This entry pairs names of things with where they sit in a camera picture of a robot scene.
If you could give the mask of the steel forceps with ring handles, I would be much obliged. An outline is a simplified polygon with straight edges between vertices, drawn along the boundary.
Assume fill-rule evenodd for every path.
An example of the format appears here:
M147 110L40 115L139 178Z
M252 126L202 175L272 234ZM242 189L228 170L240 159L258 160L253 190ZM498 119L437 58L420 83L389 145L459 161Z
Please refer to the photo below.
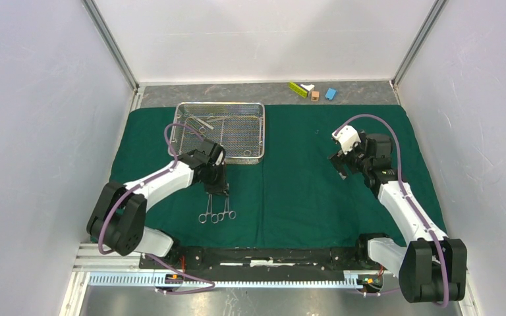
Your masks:
M206 210L198 215L198 221L201 224L206 224L208 221L213 224L219 222L217 213L213 212L213 196L211 194L208 195Z

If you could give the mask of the metal mesh instrument tray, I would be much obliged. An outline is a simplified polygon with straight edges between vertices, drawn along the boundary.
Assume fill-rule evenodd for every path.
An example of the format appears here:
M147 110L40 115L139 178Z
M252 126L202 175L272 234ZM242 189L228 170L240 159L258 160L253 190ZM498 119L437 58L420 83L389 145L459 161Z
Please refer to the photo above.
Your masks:
M203 136L185 124L190 116L207 122L222 116L231 118L211 122L214 129L206 129ZM265 153L266 112L262 103L245 102L182 102L176 106L169 139L177 154L196 149L202 139L222 145L229 165L257 165Z

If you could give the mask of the green surgical cloth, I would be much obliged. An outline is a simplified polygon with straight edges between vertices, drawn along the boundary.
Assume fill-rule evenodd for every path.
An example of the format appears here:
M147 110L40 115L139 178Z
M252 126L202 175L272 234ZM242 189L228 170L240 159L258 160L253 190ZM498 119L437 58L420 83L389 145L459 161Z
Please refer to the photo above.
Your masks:
M445 228L441 207L414 130L398 105L268 105L266 152L256 165L229 165L235 219L198 220L208 196L201 184L155 204L146 225L182 246L207 248L331 248L353 246L361 234L405 240L361 174L342 179L329 162L332 132L347 119L367 133L396 134L403 177L433 222Z

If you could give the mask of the blue small block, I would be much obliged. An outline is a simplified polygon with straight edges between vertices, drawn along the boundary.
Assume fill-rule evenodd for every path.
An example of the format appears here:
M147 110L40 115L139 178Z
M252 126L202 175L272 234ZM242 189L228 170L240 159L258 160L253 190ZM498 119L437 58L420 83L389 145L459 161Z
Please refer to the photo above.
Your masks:
M325 98L328 101L332 101L335 99L335 96L337 95L337 90L333 88L329 88L325 93Z

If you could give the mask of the brown wooden cube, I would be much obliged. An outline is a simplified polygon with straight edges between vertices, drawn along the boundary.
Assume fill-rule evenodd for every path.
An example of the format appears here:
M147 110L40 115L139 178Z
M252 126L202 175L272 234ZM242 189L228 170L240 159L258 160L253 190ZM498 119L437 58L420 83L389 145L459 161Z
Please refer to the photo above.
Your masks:
M320 93L319 91L313 91L311 94L310 94L310 99L311 101L313 102L317 102L320 100Z

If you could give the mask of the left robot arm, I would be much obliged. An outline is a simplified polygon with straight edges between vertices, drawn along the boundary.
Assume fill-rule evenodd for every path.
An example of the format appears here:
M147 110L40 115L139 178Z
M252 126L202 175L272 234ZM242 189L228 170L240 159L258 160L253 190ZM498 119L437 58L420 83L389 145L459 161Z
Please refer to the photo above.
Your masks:
M222 145L205 139L144 178L124 184L108 182L86 225L87 233L98 241L99 252L152 254L163 267L175 267L181 259L180 249L168 234L145 225L146 214L171 194L197 183L208 194L227 196L225 156Z

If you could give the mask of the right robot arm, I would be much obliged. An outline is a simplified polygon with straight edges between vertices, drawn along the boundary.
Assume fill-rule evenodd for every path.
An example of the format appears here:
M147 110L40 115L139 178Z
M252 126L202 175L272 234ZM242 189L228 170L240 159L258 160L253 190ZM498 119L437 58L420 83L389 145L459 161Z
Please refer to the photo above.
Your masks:
M360 173L367 188L386 208L406 245L384 233L363 234L354 251L359 267L375 264L391 271L410 303L461 301L466 294L467 248L452 239L427 215L393 167L393 140L385 134L367 134L346 126L332 134L340 149L329 157L341 178Z

